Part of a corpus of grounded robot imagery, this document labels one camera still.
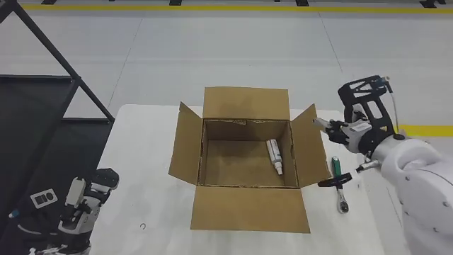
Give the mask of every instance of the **yellow tape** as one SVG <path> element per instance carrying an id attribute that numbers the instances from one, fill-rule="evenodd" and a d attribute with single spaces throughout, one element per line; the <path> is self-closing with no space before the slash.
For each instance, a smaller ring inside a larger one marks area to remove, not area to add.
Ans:
<path id="1" fill-rule="evenodd" d="M 153 6 L 153 5 L 41 5 L 22 4 L 27 10 L 54 11 L 271 11 L 271 12 L 346 12 L 346 13 L 428 13 L 452 14 L 453 8 L 367 8 L 367 7 L 297 7 L 297 6 Z"/>
<path id="2" fill-rule="evenodd" d="M 408 136 L 453 137 L 453 125 L 400 125 Z"/>

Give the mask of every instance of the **gray floor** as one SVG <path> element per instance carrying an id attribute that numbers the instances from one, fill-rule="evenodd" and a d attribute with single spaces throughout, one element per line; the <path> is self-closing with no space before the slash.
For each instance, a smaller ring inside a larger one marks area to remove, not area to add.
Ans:
<path id="1" fill-rule="evenodd" d="M 238 0 L 234 4 L 254 4 Z M 292 4 L 284 0 L 283 4 Z M 59 0 L 105 4 L 106 0 Z M 116 4 L 162 4 L 120 0 Z M 187 1 L 212 4 L 213 1 Z M 219 0 L 216 4 L 227 4 Z M 315 0 L 312 6 L 396 6 L 417 1 Z M 214 11 L 30 11 L 94 93 L 116 115 L 126 103 L 201 106 L 206 86 L 289 89 L 291 108 L 316 103 L 343 109 L 336 93 L 347 81 L 391 77 L 400 124 L 452 124 L 453 14 Z M 0 73 L 64 74 L 15 17 L 0 25 Z M 78 93 L 68 116 L 101 117 Z M 452 152 L 449 138 L 431 138 Z M 379 175 L 367 176 L 370 202 L 387 254 L 407 254 L 396 195 Z"/>

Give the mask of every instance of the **cardboard box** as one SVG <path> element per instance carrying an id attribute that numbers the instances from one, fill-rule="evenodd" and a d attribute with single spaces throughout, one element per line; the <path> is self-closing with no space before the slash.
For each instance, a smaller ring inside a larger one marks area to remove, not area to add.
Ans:
<path id="1" fill-rule="evenodd" d="M 315 117 L 312 105 L 290 121 L 281 89 L 206 88 L 202 118 L 181 103 L 168 173 L 197 186 L 190 228 L 310 233 L 300 188 L 331 177 Z"/>

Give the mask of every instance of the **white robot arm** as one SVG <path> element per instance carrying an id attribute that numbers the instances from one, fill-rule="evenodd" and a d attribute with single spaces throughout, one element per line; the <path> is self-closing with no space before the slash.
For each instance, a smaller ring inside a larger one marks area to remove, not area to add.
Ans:
<path id="1" fill-rule="evenodd" d="M 348 83 L 338 91 L 345 105 L 345 122 L 320 118 L 314 122 L 331 141 L 366 156 L 368 161 L 356 169 L 357 173 L 378 169 L 395 186 L 403 207 L 404 233 L 413 255 L 451 255 L 453 160 L 422 140 L 394 132 L 379 99 L 387 89 L 392 94 L 388 81 L 380 76 Z M 369 103 L 376 103 L 381 118 L 374 117 Z"/>

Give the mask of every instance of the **white table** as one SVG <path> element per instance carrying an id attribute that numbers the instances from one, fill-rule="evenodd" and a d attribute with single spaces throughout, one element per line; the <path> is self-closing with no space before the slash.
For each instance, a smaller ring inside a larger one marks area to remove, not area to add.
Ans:
<path id="1" fill-rule="evenodd" d="M 291 110 L 292 117 L 300 113 Z M 338 111 L 318 110 L 318 116 L 342 119 Z M 335 188 L 302 189 L 311 234 L 190 230 L 195 187 L 167 174 L 177 119 L 178 106 L 120 109 L 99 164 L 118 172 L 120 185 L 101 209 L 91 254 L 384 254 L 360 178 L 345 185 L 345 215 L 336 210 Z M 339 157 L 343 172 L 357 167 L 342 145 L 324 134 L 323 141 L 328 159 Z"/>

